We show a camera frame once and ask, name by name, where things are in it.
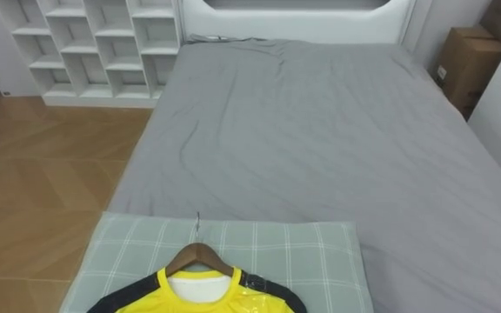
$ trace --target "yellow shirt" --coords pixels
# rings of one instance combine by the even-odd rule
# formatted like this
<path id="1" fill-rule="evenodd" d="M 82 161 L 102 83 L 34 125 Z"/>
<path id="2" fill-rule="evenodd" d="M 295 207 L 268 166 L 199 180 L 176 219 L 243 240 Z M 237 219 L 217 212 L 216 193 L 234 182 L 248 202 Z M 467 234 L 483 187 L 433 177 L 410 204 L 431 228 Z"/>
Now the yellow shirt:
<path id="1" fill-rule="evenodd" d="M 216 271 L 179 272 L 174 277 L 207 279 Z M 89 313 L 306 313 L 303 302 L 282 285 L 234 268 L 227 292 L 213 303 L 192 303 L 176 295 L 161 269 L 101 299 Z"/>

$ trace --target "white bookshelf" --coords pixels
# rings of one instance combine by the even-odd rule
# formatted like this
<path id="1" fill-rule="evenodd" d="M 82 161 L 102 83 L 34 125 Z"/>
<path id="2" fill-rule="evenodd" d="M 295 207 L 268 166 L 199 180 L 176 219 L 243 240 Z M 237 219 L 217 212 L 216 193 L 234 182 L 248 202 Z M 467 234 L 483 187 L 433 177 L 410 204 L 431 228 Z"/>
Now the white bookshelf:
<path id="1" fill-rule="evenodd" d="M 181 38 L 177 0 L 0 0 L 48 105 L 154 107 Z"/>

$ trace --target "light green plaid pillowcase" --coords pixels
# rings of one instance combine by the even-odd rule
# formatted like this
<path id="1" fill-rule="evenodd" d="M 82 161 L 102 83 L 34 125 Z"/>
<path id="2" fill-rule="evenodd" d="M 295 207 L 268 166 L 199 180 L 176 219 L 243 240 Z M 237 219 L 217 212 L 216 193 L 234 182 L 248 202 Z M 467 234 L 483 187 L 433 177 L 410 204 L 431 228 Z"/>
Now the light green plaid pillowcase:
<path id="1" fill-rule="evenodd" d="M 60 312 L 84 313 L 163 268 L 195 241 L 195 223 L 104 213 Z M 353 223 L 202 221 L 199 238 L 225 262 L 291 289 L 309 312 L 373 312 Z"/>

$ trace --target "mattress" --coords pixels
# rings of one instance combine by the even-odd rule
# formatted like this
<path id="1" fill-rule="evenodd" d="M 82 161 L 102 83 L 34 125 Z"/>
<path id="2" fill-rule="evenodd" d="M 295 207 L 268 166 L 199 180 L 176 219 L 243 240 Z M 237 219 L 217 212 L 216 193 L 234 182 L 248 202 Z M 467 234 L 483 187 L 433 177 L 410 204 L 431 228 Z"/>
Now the mattress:
<path id="1" fill-rule="evenodd" d="M 184 46 L 109 210 L 355 221 L 376 312 L 501 312 L 501 169 L 398 46 Z"/>

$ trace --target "white headboard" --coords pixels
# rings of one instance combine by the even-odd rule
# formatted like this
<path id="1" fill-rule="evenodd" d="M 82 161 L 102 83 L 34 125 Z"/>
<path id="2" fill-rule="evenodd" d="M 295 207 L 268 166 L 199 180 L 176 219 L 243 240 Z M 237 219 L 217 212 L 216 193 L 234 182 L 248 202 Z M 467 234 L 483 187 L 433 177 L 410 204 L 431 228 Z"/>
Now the white headboard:
<path id="1" fill-rule="evenodd" d="M 368 3 L 384 0 L 339 0 L 361 7 L 311 8 L 320 0 L 307 0 L 308 8 L 286 7 L 291 1 L 271 1 L 261 8 L 252 0 L 180 0 L 184 35 L 304 40 L 311 43 L 402 43 L 416 0 L 390 0 L 377 7 Z M 271 3 L 282 3 L 278 7 Z M 324 0 L 332 4 L 337 1 Z"/>

